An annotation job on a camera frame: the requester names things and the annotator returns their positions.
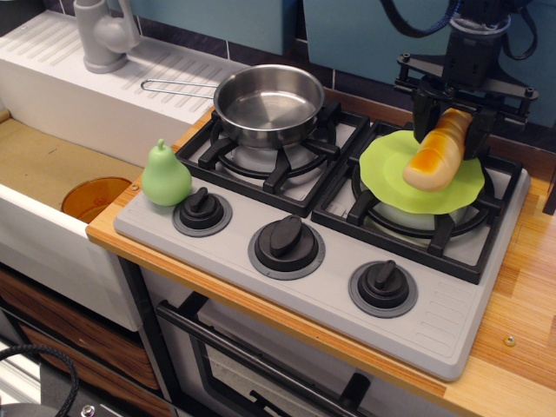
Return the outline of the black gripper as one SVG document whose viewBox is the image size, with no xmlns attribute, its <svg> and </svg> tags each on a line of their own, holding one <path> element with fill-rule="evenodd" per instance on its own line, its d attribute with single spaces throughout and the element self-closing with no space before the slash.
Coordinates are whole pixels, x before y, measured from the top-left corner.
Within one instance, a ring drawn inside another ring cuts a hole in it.
<svg viewBox="0 0 556 417">
<path fill-rule="evenodd" d="M 453 30 L 443 56 L 404 53 L 394 88 L 413 99 L 414 138 L 423 142 L 442 108 L 472 113 L 464 160 L 480 156 L 498 118 L 526 123 L 538 91 L 509 76 L 499 64 L 505 36 Z"/>
</svg>

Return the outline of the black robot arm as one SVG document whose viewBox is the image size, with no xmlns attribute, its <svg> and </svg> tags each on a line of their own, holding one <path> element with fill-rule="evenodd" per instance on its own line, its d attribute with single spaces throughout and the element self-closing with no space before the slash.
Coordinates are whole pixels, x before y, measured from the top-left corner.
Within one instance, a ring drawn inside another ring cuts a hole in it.
<svg viewBox="0 0 556 417">
<path fill-rule="evenodd" d="M 525 1 L 452 1 L 443 24 L 450 27 L 442 56 L 404 53 L 395 88 L 412 97 L 414 137 L 423 141 L 449 108 L 471 115 L 464 157 L 474 159 L 503 122 L 524 126 L 538 91 L 500 67 L 500 55 L 512 57 L 507 31 L 520 15 L 533 36 L 536 25 Z"/>
</svg>

